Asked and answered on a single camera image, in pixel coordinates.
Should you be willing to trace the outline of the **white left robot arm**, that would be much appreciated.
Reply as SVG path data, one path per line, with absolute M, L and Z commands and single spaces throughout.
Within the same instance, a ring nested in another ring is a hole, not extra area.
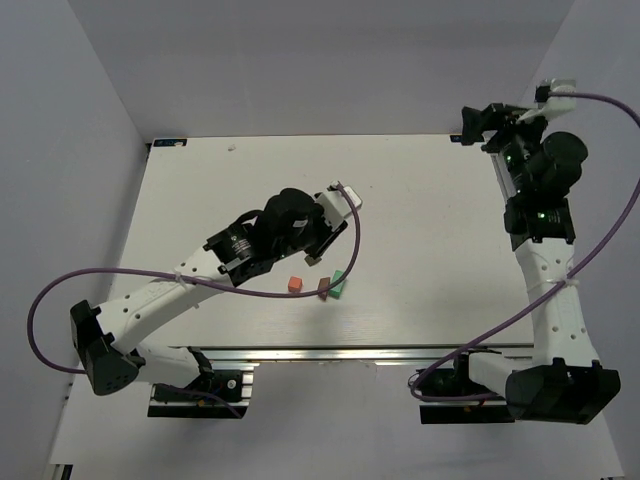
M 340 183 L 315 195 L 285 188 L 208 238 L 172 272 L 99 306 L 73 306 L 73 342 L 93 392 L 106 396 L 134 382 L 211 392 L 214 372 L 199 349 L 153 345 L 148 337 L 289 256 L 302 252 L 308 264 L 318 263 L 361 206 L 355 191 Z

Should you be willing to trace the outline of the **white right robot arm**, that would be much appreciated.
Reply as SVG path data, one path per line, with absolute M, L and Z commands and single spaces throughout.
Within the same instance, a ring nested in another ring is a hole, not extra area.
M 544 132 L 548 114 L 493 103 L 461 111 L 461 142 L 488 134 L 489 154 L 505 200 L 504 227 L 534 304 L 529 366 L 496 353 L 468 357 L 470 381 L 502 397 L 516 420 L 590 423 L 619 393 L 617 371 L 606 369 L 586 329 L 571 279 L 576 233 L 568 194 L 588 157 L 569 132 Z

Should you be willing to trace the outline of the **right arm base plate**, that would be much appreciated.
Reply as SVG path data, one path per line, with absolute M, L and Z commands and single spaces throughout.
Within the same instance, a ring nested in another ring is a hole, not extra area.
M 465 379 L 453 367 L 439 368 L 421 383 L 417 382 L 422 369 L 418 369 L 407 380 L 407 386 L 416 386 L 421 396 L 437 397 L 435 401 L 422 402 L 419 406 L 422 425 L 481 425 L 510 424 L 515 420 L 509 413 L 505 401 L 475 399 L 488 395 L 489 391 Z

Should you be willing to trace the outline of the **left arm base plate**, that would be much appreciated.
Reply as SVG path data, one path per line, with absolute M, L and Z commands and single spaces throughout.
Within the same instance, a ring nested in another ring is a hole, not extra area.
M 179 388 L 152 386 L 147 416 L 173 419 L 240 420 L 252 396 L 256 363 L 215 362 L 205 379 Z

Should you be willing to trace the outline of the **green rectangular wood block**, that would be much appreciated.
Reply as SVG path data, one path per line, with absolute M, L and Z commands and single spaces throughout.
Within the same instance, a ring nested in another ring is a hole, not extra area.
M 344 271 L 336 270 L 330 279 L 330 284 L 332 288 L 328 291 L 328 296 L 330 298 L 339 299 L 342 296 L 344 287 L 346 285 L 346 281 L 342 281 L 342 277 L 344 276 Z

